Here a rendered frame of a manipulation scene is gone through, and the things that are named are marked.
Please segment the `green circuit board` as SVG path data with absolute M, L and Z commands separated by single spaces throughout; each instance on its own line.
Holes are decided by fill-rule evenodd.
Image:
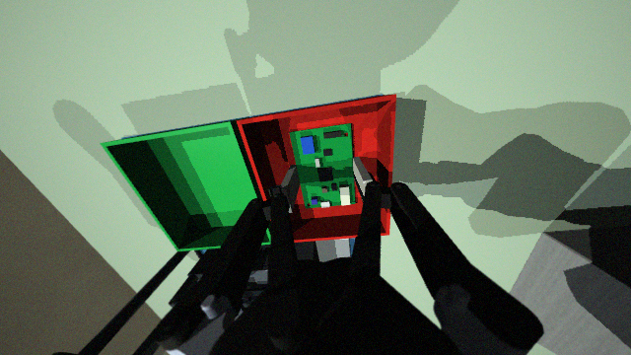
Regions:
M 306 209 L 355 204 L 351 123 L 289 133 Z

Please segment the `green open-top bin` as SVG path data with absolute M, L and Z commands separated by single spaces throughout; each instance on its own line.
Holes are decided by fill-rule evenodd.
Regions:
M 176 251 L 219 249 L 262 198 L 241 119 L 100 143 Z

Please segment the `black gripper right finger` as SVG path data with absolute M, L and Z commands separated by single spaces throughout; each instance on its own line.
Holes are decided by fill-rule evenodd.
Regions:
M 368 350 L 378 341 L 381 208 L 386 208 L 435 301 L 441 330 L 460 353 L 526 355 L 544 334 L 538 317 L 469 262 L 405 183 L 382 186 L 359 157 L 353 157 L 353 173 L 363 207 L 341 303 L 349 343 Z

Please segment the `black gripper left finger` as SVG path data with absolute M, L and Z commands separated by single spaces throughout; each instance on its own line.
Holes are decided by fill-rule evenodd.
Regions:
M 297 165 L 270 199 L 249 202 L 195 285 L 162 318 L 154 340 L 171 355 L 208 355 L 235 321 L 270 222 L 265 329 L 276 348 L 288 350 L 302 337 L 304 317 L 296 273 L 297 253 L 289 213 L 300 187 Z

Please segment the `red open-top bin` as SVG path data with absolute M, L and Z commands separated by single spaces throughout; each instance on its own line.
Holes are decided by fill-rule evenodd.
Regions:
M 392 184 L 396 94 L 312 106 L 236 120 L 263 201 L 296 165 L 290 133 L 351 123 L 353 157 L 382 186 Z M 277 118 L 277 119 L 276 119 Z M 355 204 L 305 207 L 301 185 L 289 213 L 294 242 L 358 236 L 363 201 L 354 180 Z

